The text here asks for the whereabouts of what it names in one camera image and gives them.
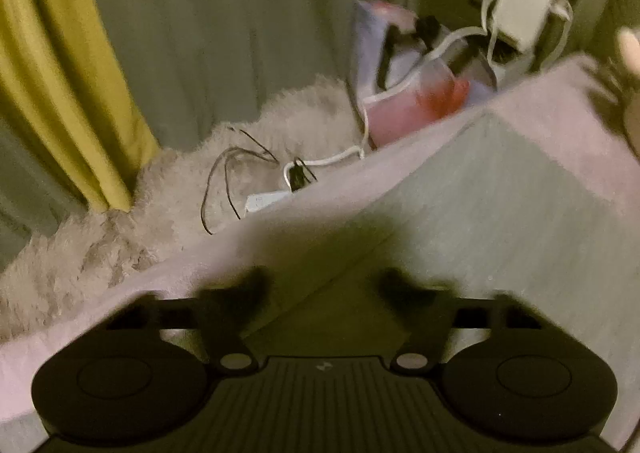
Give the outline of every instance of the bag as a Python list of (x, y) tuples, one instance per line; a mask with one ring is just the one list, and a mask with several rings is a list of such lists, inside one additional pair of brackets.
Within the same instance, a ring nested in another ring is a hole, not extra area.
[(479, 30), (451, 34), (433, 17), (418, 18), (384, 2), (357, 2), (349, 88), (376, 147), (495, 92), (486, 59), (459, 38)]

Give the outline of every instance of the wires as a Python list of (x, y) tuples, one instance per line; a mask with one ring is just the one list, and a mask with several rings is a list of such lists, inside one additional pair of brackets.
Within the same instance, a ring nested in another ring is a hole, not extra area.
[(482, 7), (480, 8), (480, 20), (482, 22), (482, 30), (484, 30), (485, 33), (489, 32), (489, 7), (491, 7), (491, 4), (494, 1), (495, 0), (482, 0)]
[[(236, 131), (236, 128), (233, 128), (231, 126), (229, 127), (229, 129), (232, 130), (232, 131)], [(278, 161), (276, 156), (267, 147), (263, 146), (260, 142), (255, 140), (254, 137), (252, 137), (248, 132), (244, 131), (244, 129), (238, 129), (237, 131), (239, 131), (240, 133), (244, 134), (245, 136), (250, 138), (252, 141), (254, 141), (255, 144), (260, 146), (260, 148), (262, 149), (262, 153), (258, 153), (257, 151), (246, 149), (246, 148), (243, 148), (243, 147), (240, 147), (240, 146), (231, 146), (231, 147), (228, 147), (227, 149), (225, 149), (220, 155), (218, 155), (217, 159), (213, 163), (213, 166), (211, 166), (211, 169), (209, 170), (209, 176), (207, 176), (207, 187), (205, 188), (204, 196), (202, 198), (202, 204), (200, 205), (200, 221), (202, 223), (202, 227), (204, 227), (204, 230), (207, 231), (210, 235), (212, 235), (213, 233), (209, 230), (209, 227), (207, 226), (207, 219), (206, 219), (207, 198), (209, 197), (209, 189), (211, 187), (211, 177), (213, 176), (213, 173), (216, 171), (216, 169), (218, 168), (220, 163), (223, 160), (225, 162), (224, 163), (224, 171), (225, 171), (226, 199), (228, 200), (229, 205), (233, 209), (233, 211), (236, 214), (236, 217), (238, 218), (238, 220), (240, 220), (240, 214), (238, 213), (238, 210), (236, 209), (233, 201), (231, 200), (231, 193), (229, 191), (229, 177), (228, 177), (228, 163), (229, 163), (229, 160), (231, 160), (233, 158), (236, 158), (238, 156), (241, 156), (241, 155), (250, 155), (250, 156), (253, 156), (255, 158), (259, 158), (260, 160), (264, 160), (265, 162), (270, 162), (270, 163), (274, 163), (274, 164), (280, 164), (280, 161)]]
[(495, 44), (497, 42), (498, 42), (498, 29), (494, 28), (493, 31), (491, 32), (491, 39), (489, 41), (489, 48), (487, 49), (487, 52), (486, 52), (486, 60), (487, 60), (487, 63), (489, 63), (490, 66), (494, 62)]
[(564, 26), (562, 27), (562, 35), (558, 40), (558, 44), (556, 48), (549, 54), (546, 59), (540, 64), (540, 71), (544, 72), (547, 70), (556, 60), (562, 55), (564, 48), (566, 47), (566, 43), (569, 40), (569, 32), (571, 32), (571, 25), (574, 22), (574, 10), (571, 7), (571, 4), (568, 0), (564, 0), (564, 9), (562, 9), (562, 14), (564, 18)]
[[(310, 166), (329, 166), (332, 164), (335, 164), (337, 162), (340, 162), (341, 160), (346, 159), (347, 157), (350, 157), (351, 155), (358, 155), (360, 157), (360, 159), (364, 158), (364, 148), (367, 146), (367, 144), (369, 143), (369, 117), (367, 116), (367, 110), (364, 108), (359, 108), (360, 110), (360, 115), (362, 116), (362, 120), (364, 122), (364, 134), (362, 136), (362, 141), (360, 142), (359, 146), (351, 146), (350, 148), (344, 150), (342, 153), (338, 153), (338, 155), (334, 155), (332, 157), (328, 157), (328, 158), (324, 158), (321, 160), (302, 160), (299, 157), (297, 158), (300, 162), (303, 163), (303, 165), (305, 166), (305, 168), (307, 170), (309, 170), (309, 172), (311, 172), (311, 170), (309, 169)], [(282, 173), (284, 175), (284, 181), (287, 184), (287, 187), (289, 188), (289, 190), (291, 189), (291, 182), (289, 180), (289, 172), (290, 170), (296, 165), (296, 162), (289, 162), (287, 163), (283, 170)]]
[(453, 43), (469, 36), (486, 36), (486, 30), (480, 27), (464, 27), (454, 30), (442, 40), (442, 43), (440, 43), (437, 48), (429, 52), (425, 56), (425, 59), (427, 61), (433, 61), (434, 59), (442, 57), (444, 52), (446, 52)]
[(299, 189), (302, 189), (308, 184), (311, 184), (311, 179), (306, 175), (306, 172), (309, 173), (314, 179), (314, 181), (318, 182), (318, 177), (314, 175), (306, 163), (300, 159), (300, 157), (295, 157), (293, 159), (293, 168), (289, 171), (289, 184), (291, 192), (296, 192)]

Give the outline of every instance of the white fluffy rug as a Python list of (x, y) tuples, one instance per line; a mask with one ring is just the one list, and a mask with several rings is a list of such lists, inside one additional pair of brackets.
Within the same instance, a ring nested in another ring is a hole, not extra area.
[[(89, 212), (71, 217), (50, 238), (34, 235), (0, 276), (0, 342), (62, 317), (151, 265), (209, 237), (200, 222), (207, 175), (229, 146), (260, 151), (244, 134), (216, 126), (193, 152), (163, 150), (138, 177), (129, 213)], [(282, 165), (293, 157), (323, 158), (359, 144), (361, 135), (344, 85), (318, 78), (313, 86), (283, 92), (244, 128)], [(247, 157), (229, 173), (234, 204), (242, 213), (251, 193), (286, 189), (282, 166)], [(228, 205), (222, 166), (211, 180), (207, 225), (218, 231), (238, 223)]]

